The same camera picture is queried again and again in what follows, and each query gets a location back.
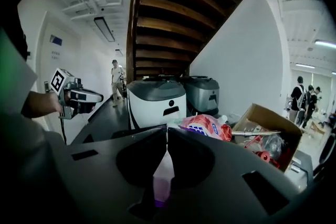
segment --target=plastic bag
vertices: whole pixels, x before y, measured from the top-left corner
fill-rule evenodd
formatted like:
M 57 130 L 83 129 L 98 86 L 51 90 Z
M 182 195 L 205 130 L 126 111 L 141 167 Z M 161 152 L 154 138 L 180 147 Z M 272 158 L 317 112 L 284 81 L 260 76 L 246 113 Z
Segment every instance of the plastic bag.
M 168 123 L 168 127 L 178 127 L 183 130 L 203 134 L 223 141 L 231 141 L 231 127 L 225 124 L 227 117 L 219 119 L 206 114 L 196 115 Z
M 280 135 L 268 135 L 262 137 L 264 150 L 268 151 L 269 156 L 277 160 L 281 156 L 281 149 L 283 145 L 283 139 Z

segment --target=underside of staircase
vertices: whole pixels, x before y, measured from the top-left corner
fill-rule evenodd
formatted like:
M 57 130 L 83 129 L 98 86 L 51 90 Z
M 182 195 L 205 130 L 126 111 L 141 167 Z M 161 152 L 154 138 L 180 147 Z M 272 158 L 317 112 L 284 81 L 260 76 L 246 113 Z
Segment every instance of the underside of staircase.
M 241 1 L 131 0 L 128 83 L 144 76 L 188 74 L 190 63 Z

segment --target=people in background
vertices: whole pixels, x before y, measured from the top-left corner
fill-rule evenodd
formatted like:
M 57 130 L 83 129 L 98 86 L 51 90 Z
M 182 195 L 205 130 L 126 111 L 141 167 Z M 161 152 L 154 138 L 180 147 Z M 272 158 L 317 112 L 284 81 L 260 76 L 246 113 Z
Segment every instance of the people in background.
M 289 111 L 289 120 L 295 123 L 296 116 L 299 112 L 299 107 L 301 107 L 301 103 L 303 97 L 306 93 L 305 87 L 303 86 L 303 77 L 298 77 L 298 85 L 293 89 L 292 94 L 292 106 Z
M 305 103 L 306 107 L 305 107 L 305 116 L 307 115 L 307 111 L 308 111 L 308 107 L 309 107 L 309 103 L 310 103 L 310 97 L 311 94 L 314 92 L 314 87 L 313 85 L 309 85 L 308 86 L 308 92 L 307 92 L 307 101 Z
M 312 91 L 312 93 L 310 94 L 310 100 L 309 100 L 308 108 L 306 110 L 306 114 L 305 114 L 305 118 L 304 118 L 302 128 L 306 128 L 307 122 L 311 119 L 311 116 L 312 116 L 313 112 L 314 111 L 317 112 L 319 110 L 319 108 L 317 107 L 317 95 L 320 92 L 321 92 L 320 87 L 316 87 L 316 89 L 314 91 Z
M 112 74 L 112 95 L 113 95 L 113 106 L 117 106 L 118 92 L 120 92 L 121 98 L 124 100 L 122 94 L 122 81 L 121 78 L 124 76 L 125 71 L 121 66 L 118 66 L 117 60 L 112 61 L 113 68 L 111 70 Z

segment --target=pink object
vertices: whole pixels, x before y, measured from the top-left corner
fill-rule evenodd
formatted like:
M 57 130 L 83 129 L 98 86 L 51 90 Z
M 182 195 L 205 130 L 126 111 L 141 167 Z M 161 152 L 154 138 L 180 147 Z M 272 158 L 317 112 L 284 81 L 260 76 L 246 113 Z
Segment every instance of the pink object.
M 165 202 L 170 196 L 171 181 L 174 177 L 173 161 L 167 149 L 153 175 L 154 202 L 156 207 L 164 207 Z
M 212 138 L 223 141 L 231 141 L 231 127 L 221 119 L 215 119 L 210 115 L 197 115 L 184 118 L 181 123 L 178 123 L 181 129 L 192 131 L 199 134 L 204 134 Z

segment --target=fluorescent light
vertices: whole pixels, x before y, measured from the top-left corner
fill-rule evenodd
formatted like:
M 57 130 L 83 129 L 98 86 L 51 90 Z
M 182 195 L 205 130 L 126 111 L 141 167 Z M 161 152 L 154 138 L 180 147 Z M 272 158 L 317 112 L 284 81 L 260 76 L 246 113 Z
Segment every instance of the fluorescent light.
M 116 53 L 117 56 L 124 56 L 124 54 L 122 54 L 120 49 L 116 49 Z
M 115 42 L 115 38 L 109 29 L 104 17 L 96 17 L 94 19 L 94 22 L 98 26 L 99 30 L 103 33 L 103 35 L 106 37 L 108 42 Z
M 316 40 L 315 45 L 320 45 L 320 46 L 325 46 L 325 47 L 336 49 L 336 44 L 335 43 L 322 41 L 322 40 Z
M 296 66 L 298 67 L 307 67 L 307 68 L 315 68 L 315 67 L 312 67 L 312 66 L 306 66 L 306 65 L 301 65 L 299 63 L 295 64 Z

